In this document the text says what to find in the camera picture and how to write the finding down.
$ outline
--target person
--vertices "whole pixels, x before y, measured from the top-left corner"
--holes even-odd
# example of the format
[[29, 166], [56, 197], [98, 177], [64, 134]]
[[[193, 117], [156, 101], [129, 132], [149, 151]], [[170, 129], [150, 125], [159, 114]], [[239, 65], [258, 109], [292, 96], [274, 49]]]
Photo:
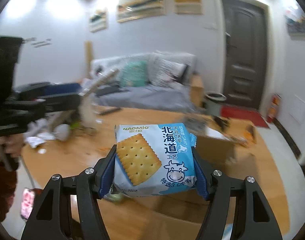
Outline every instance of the person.
[[[5, 151], [11, 157], [16, 158], [21, 155], [24, 146], [23, 134], [14, 134], [8, 137], [0, 137], [0, 145], [5, 145]], [[17, 185], [17, 172], [7, 171], [2, 162], [0, 154], [0, 221], [4, 221], [6, 214], [14, 202]]]

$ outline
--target smartphone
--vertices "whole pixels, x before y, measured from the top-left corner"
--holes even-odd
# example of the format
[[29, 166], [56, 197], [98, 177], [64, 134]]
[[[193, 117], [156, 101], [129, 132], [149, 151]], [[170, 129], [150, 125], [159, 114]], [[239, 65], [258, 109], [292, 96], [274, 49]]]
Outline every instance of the smartphone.
[[21, 201], [20, 216], [23, 220], [27, 221], [30, 213], [33, 210], [36, 193], [32, 189], [25, 188]]

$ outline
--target door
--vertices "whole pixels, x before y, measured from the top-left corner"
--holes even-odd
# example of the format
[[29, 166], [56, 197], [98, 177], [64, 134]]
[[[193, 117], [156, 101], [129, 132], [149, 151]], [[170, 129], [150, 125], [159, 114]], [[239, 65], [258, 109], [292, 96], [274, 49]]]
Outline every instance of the door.
[[226, 22], [227, 103], [259, 109], [267, 68], [267, 29], [262, 8], [222, 0]]

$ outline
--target blue and white snack package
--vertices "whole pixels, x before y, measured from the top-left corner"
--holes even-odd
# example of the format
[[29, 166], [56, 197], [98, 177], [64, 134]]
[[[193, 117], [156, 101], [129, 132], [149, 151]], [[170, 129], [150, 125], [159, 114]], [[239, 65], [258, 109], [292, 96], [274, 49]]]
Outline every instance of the blue and white snack package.
[[182, 123], [115, 127], [114, 185], [124, 194], [167, 195], [196, 182], [191, 146], [195, 138]]

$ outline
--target fire extinguisher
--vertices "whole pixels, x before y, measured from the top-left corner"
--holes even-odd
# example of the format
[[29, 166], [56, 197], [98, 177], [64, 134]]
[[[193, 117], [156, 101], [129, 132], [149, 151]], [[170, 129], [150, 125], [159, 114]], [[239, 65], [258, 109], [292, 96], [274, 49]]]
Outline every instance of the fire extinguisher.
[[280, 107], [280, 103], [281, 103], [281, 97], [277, 94], [273, 94], [271, 97], [271, 104], [267, 113], [268, 123], [271, 123], [275, 119]]

